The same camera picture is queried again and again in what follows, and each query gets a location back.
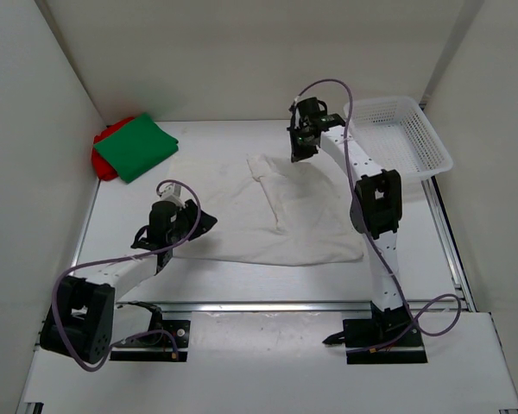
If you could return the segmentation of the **green t shirt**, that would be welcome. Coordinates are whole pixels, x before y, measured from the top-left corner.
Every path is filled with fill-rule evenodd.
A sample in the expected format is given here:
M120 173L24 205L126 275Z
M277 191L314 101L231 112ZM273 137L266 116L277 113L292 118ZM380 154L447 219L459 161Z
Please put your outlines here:
M147 113L134 116L117 132L92 145L116 170L118 178L130 183L179 149L179 142L164 132Z

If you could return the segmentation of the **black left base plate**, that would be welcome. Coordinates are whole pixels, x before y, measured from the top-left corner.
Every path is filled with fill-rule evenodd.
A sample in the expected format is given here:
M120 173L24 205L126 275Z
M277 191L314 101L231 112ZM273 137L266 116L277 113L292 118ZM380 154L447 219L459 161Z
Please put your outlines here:
M133 301L117 305L113 333L111 361L186 362L191 319Z

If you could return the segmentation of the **red t shirt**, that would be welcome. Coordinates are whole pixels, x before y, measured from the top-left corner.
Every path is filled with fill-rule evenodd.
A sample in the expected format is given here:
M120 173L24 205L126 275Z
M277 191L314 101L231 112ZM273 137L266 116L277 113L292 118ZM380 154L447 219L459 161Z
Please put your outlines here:
M100 143L101 141L108 138L109 136L117 132L120 128L122 128L124 125L126 125L134 119L135 118L133 116L129 116L119 122L116 122L115 124L108 125L105 130L103 130L99 135L96 135L94 137L93 143ZM97 177L100 180L111 181L118 177L116 170L111 166L111 164L107 160L103 158L102 155L99 154L99 152L95 148L92 149L91 163L95 173L97 174Z

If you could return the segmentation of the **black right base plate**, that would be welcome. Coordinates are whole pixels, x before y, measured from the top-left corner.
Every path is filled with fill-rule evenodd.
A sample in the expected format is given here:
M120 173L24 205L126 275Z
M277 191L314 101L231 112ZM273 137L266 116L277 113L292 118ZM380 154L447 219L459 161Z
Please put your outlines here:
M404 306L379 310L372 304L370 318L345 319L343 329L322 343L344 345L348 365L428 363L421 333Z

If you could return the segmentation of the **white cloth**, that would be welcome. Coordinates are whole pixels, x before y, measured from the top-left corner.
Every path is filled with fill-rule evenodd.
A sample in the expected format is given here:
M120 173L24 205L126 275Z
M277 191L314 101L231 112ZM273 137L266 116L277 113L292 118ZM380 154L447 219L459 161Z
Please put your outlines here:
M346 211L348 188L311 163L266 154L217 161L179 157L169 176L189 185L202 210L218 220L176 248L178 258L300 267L364 256L363 239Z

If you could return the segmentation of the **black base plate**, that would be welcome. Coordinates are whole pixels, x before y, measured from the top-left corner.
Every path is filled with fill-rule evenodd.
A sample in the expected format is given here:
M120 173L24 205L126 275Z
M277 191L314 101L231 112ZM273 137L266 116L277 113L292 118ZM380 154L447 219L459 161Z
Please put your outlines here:
M322 343L344 345L348 365L428 363L421 333L404 306L379 310L372 304L370 318L345 319L343 329Z
M191 319L133 301L117 305L113 333L111 361L186 362Z

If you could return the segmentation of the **white plastic basket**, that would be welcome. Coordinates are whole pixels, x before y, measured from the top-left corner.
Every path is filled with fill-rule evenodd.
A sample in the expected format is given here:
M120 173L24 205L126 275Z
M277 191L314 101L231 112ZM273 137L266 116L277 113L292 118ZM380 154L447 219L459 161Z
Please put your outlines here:
M452 169L452 157L411 97L357 100L351 115L351 135L377 164L399 172L405 193Z

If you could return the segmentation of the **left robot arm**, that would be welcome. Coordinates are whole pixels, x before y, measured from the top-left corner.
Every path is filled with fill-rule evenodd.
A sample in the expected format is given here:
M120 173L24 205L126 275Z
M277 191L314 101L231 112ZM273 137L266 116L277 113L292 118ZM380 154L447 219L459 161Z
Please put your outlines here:
M217 222L192 199L153 203L148 223L136 232L131 244L135 255L94 261L91 265L98 271L88 277L76 276L81 265L59 276L40 333L40 347L71 357L87 372L96 372L121 342L135 337L154 345L162 337L171 338L159 320L157 306L134 302L123 308L117 301L160 273L172 259L174 248L207 233Z

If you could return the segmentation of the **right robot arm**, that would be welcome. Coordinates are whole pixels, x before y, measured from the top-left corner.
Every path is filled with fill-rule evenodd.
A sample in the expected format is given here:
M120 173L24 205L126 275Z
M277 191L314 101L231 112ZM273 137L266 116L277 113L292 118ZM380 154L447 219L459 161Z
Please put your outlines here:
M368 247L373 295L371 302L380 312L404 305L396 282L399 267L396 253L397 230L402 218L401 175L387 170L344 131L344 119L330 114L316 97L290 106L287 128L291 161L328 154L351 181L350 218Z

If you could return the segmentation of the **aluminium rail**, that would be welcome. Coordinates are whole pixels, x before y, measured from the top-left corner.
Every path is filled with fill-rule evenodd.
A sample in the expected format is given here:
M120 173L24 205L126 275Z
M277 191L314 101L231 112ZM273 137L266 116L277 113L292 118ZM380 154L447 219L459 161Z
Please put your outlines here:
M158 306L163 312L370 312L369 302L353 302L353 301L312 301L312 302L150 302ZM426 301L411 301L409 305L413 312L420 311ZM458 309L462 312L471 311L467 307L467 303L459 298L451 301L441 300L431 305L428 311L431 312L453 312Z

